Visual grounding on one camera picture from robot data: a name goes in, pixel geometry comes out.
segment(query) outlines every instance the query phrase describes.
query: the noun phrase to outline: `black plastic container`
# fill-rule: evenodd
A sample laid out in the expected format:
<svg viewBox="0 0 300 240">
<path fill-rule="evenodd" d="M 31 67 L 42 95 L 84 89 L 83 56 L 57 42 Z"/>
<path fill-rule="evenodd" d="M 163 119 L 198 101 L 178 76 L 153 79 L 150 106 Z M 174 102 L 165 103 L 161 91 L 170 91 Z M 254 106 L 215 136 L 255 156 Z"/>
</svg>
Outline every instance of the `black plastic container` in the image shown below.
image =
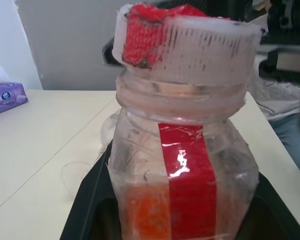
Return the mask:
<svg viewBox="0 0 300 240">
<path fill-rule="evenodd" d="M 83 179 L 61 240 L 120 240 L 118 205 L 107 169 L 112 143 Z M 300 240 L 300 226 L 269 181 L 259 185 L 236 240 Z"/>
</svg>

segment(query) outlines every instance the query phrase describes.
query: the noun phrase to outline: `red tape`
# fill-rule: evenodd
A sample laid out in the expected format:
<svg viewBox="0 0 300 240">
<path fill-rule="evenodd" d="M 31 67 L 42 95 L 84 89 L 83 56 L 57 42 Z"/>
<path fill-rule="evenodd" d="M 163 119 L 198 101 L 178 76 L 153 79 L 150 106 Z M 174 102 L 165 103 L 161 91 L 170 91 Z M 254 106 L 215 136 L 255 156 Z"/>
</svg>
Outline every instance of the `red tape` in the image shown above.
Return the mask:
<svg viewBox="0 0 300 240">
<path fill-rule="evenodd" d="M 171 239 L 215 236 L 217 184 L 202 126 L 159 124 L 169 179 Z"/>
</svg>

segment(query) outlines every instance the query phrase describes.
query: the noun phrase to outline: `plastic bottle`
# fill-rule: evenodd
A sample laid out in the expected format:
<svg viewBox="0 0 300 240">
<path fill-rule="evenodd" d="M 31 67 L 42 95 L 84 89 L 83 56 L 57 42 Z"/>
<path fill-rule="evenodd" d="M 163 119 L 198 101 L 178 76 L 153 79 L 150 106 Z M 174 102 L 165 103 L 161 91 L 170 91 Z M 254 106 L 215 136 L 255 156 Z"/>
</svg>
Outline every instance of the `plastic bottle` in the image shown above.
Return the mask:
<svg viewBox="0 0 300 240">
<path fill-rule="evenodd" d="M 123 240 L 235 238 L 259 173 L 228 118 L 245 103 L 258 36 L 224 19 L 118 13 L 113 55 L 127 69 L 108 169 Z"/>
</svg>

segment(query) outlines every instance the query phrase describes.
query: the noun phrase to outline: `white table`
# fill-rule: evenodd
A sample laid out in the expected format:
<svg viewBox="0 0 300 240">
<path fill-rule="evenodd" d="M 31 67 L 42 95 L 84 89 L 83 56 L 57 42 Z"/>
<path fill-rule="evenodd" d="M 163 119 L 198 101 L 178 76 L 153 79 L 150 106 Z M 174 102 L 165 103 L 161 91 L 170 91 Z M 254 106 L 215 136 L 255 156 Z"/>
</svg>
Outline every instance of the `white table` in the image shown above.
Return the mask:
<svg viewBox="0 0 300 240">
<path fill-rule="evenodd" d="M 61 181 L 71 162 L 92 164 L 100 130 L 119 109 L 114 91 L 27 91 L 0 114 L 0 240 L 57 240 L 74 198 Z M 300 224 L 300 171 L 253 98 L 231 118 Z"/>
</svg>

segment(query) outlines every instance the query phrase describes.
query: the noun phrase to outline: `tissue box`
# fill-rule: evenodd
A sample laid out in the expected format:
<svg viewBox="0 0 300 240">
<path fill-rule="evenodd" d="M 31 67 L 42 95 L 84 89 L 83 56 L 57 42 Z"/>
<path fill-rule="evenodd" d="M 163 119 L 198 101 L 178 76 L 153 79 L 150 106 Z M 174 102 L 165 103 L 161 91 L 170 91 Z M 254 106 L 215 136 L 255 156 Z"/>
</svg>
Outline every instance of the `tissue box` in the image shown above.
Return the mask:
<svg viewBox="0 0 300 240">
<path fill-rule="evenodd" d="M 0 82 L 0 113 L 27 102 L 28 98 L 21 83 Z"/>
</svg>

